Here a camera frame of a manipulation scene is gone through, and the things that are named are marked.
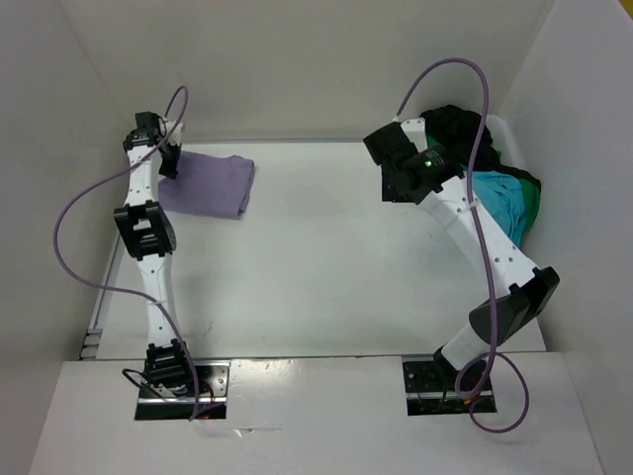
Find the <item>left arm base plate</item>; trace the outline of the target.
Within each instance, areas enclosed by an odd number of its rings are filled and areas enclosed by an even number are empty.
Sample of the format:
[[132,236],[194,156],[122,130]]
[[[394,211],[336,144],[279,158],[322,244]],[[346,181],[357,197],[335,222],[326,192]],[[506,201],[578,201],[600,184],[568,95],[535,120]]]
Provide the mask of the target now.
[[[196,366],[200,383],[197,421],[226,419],[230,363],[211,361]],[[138,388],[135,420],[140,422],[188,421],[194,413],[195,391],[192,385],[165,386],[149,382],[135,370]]]

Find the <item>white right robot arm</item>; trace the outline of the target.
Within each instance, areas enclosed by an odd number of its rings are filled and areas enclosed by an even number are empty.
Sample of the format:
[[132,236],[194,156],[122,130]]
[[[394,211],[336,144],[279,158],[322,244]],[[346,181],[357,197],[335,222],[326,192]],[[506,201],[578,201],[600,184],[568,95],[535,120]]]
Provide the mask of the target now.
[[381,168],[383,188],[420,206],[476,269],[493,278],[497,345],[543,311],[560,283],[558,273],[525,256],[480,198],[467,194],[465,167],[450,158],[444,146],[427,143],[422,119],[391,121],[363,144]]

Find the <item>cyan t shirt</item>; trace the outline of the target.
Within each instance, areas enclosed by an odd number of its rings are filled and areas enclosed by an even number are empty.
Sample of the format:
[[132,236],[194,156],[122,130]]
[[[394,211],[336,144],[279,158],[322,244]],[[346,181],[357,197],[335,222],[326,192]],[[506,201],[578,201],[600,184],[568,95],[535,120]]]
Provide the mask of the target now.
[[472,185],[497,224],[516,246],[520,246],[527,224],[527,208],[520,181],[494,171],[475,171]]

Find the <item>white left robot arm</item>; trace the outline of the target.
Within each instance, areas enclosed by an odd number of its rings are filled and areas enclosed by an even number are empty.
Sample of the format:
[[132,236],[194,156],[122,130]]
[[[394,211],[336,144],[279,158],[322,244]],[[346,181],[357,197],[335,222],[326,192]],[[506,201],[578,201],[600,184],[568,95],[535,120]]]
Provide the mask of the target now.
[[177,241],[173,227],[158,202],[160,178],[178,176],[182,127],[153,112],[136,114],[136,127],[123,142],[130,166],[128,195],[114,211],[120,237],[140,272],[147,302],[148,348],[140,377],[149,397],[190,395],[197,371],[188,364],[177,340],[171,284],[172,255]]

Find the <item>purple t shirt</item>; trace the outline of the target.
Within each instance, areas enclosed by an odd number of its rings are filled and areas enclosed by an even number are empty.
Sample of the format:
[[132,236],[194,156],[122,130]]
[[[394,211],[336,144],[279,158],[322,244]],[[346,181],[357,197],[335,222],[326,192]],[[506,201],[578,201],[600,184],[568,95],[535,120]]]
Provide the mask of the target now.
[[238,220],[246,212],[254,177],[251,159],[184,151],[177,177],[159,181],[158,201],[166,211]]

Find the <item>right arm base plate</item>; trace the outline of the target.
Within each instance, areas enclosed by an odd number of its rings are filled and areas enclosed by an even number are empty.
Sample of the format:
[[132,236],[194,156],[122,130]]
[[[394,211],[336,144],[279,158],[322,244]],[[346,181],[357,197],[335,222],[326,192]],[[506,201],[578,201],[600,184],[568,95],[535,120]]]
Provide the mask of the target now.
[[[470,391],[479,381],[485,362],[477,363],[464,377],[461,391]],[[409,417],[468,414],[471,401],[464,402],[454,391],[454,375],[430,355],[403,358],[407,415]],[[478,397],[475,413],[496,413],[497,406],[491,382]]]

